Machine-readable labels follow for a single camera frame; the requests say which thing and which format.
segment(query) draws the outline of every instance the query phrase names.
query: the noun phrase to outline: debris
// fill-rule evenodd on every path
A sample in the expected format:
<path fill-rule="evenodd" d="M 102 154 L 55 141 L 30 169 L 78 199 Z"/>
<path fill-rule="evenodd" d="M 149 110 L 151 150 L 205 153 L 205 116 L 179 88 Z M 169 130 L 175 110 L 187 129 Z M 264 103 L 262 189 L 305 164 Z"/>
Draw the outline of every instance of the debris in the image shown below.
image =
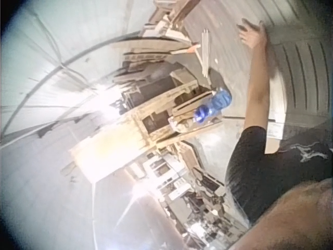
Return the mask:
<path fill-rule="evenodd" d="M 209 70 L 209 55 L 210 55 L 210 36 L 208 29 L 204 29 L 201 34 L 202 45 L 202 74 L 204 77 L 208 77 Z"/>

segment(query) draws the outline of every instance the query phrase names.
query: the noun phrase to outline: skin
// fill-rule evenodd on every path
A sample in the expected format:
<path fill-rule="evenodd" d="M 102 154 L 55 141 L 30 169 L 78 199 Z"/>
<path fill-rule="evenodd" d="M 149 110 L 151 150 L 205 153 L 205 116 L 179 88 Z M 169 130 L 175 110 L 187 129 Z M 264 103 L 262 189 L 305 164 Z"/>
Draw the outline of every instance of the skin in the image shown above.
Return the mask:
<path fill-rule="evenodd" d="M 255 26 L 243 19 L 243 24 L 243 26 L 238 25 L 239 37 L 252 52 L 244 129 L 251 126 L 267 129 L 270 110 L 270 78 L 267 63 L 266 29 L 262 22 L 259 26 Z"/>
<path fill-rule="evenodd" d="M 288 241 L 306 250 L 333 242 L 332 179 L 304 183 L 287 192 L 230 250 L 264 250 Z"/>
<path fill-rule="evenodd" d="M 267 129 L 270 109 L 270 81 L 267 63 L 267 35 L 261 22 L 246 20 L 238 26 L 239 36 L 252 51 L 244 129 Z M 302 183 L 283 195 L 231 250 L 274 249 L 288 241 L 304 249 L 327 249 L 333 242 L 332 179 Z"/>

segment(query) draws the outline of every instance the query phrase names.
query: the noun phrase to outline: black t-shirt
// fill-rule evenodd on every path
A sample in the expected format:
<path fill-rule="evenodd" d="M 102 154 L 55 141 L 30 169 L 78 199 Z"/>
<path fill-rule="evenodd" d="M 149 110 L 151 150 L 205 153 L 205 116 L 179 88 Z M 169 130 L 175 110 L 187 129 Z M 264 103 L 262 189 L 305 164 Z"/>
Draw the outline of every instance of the black t-shirt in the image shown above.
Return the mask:
<path fill-rule="evenodd" d="M 332 177 L 332 151 L 312 136 L 296 136 L 273 154 L 265 146 L 265 129 L 245 129 L 226 173 L 227 192 L 250 225 L 299 183 Z"/>

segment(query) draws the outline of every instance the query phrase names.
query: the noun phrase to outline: metal ceiling beam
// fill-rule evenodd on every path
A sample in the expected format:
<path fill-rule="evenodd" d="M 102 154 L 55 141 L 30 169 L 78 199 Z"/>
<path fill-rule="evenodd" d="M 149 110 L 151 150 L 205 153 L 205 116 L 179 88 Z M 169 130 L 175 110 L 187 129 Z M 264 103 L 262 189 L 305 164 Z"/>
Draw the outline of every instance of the metal ceiling beam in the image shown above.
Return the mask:
<path fill-rule="evenodd" d="M 86 49 L 85 51 L 82 51 L 81 53 L 77 54 L 76 56 L 68 59 L 67 61 L 65 61 L 63 63 L 63 66 L 69 66 L 71 63 L 79 60 L 80 58 L 86 56 L 87 54 L 96 51 L 104 46 L 110 45 L 112 43 L 116 43 L 116 42 L 121 42 L 130 38 L 134 38 L 137 37 L 139 34 L 139 32 L 134 32 L 128 35 L 124 35 L 124 36 L 119 36 L 116 38 L 112 38 L 109 39 L 107 41 L 104 41 L 102 43 L 96 44 L 95 46 L 92 46 L 88 49 Z M 49 79 L 51 79 L 53 76 L 55 76 L 57 73 L 59 73 L 61 70 L 63 69 L 62 66 L 58 66 L 56 67 L 54 70 L 52 70 L 47 76 L 45 76 L 26 96 L 25 98 L 22 100 L 22 102 L 17 106 L 16 110 L 13 112 L 13 114 L 11 115 L 11 117 L 9 118 L 9 120 L 7 121 L 6 125 L 4 126 L 2 132 L 1 132 L 1 136 L 4 136 L 5 132 L 7 131 L 8 127 L 10 126 L 10 124 L 12 123 L 12 121 L 15 119 L 15 116 L 17 115 L 17 113 L 24 107 L 24 105 L 27 103 L 27 101 L 30 99 L 30 97 L 32 95 L 34 95 Z"/>

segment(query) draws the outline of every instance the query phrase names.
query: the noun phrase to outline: metal panel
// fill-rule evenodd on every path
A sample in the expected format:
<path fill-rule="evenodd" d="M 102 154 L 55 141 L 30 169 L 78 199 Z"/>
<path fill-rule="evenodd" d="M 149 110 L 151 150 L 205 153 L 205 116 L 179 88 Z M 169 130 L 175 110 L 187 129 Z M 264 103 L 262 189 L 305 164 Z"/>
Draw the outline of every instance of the metal panel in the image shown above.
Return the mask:
<path fill-rule="evenodd" d="M 57 102 L 57 96 L 63 95 L 66 91 L 79 92 L 86 86 L 75 85 L 74 80 L 65 74 L 60 76 L 57 82 L 53 79 L 46 83 L 54 84 L 54 88 L 50 89 L 48 86 L 34 92 L 32 90 L 54 72 L 61 62 L 69 61 L 85 51 L 89 53 L 80 60 L 76 59 L 75 63 L 67 65 L 78 72 L 73 73 L 76 78 L 84 82 L 84 77 L 90 83 L 96 83 L 112 73 L 120 66 L 120 56 L 126 47 L 112 49 L 106 46 L 101 50 L 89 49 L 123 34 L 139 31 L 154 10 L 155 6 L 151 0 L 27 1 L 12 19 L 2 37 L 2 106 L 18 107 L 27 95 L 30 98 L 30 94 L 35 93 L 37 96 L 31 99 L 34 105 L 73 105 L 75 98 L 70 102 L 61 103 Z M 85 93 L 78 97 L 78 100 L 84 98 Z M 21 120 L 22 117 L 42 120 L 43 112 L 47 110 L 41 112 L 38 115 L 29 113 L 19 119 L 12 119 L 12 125 L 16 129 L 24 129 L 25 124 L 29 122 L 25 123 L 25 120 Z"/>

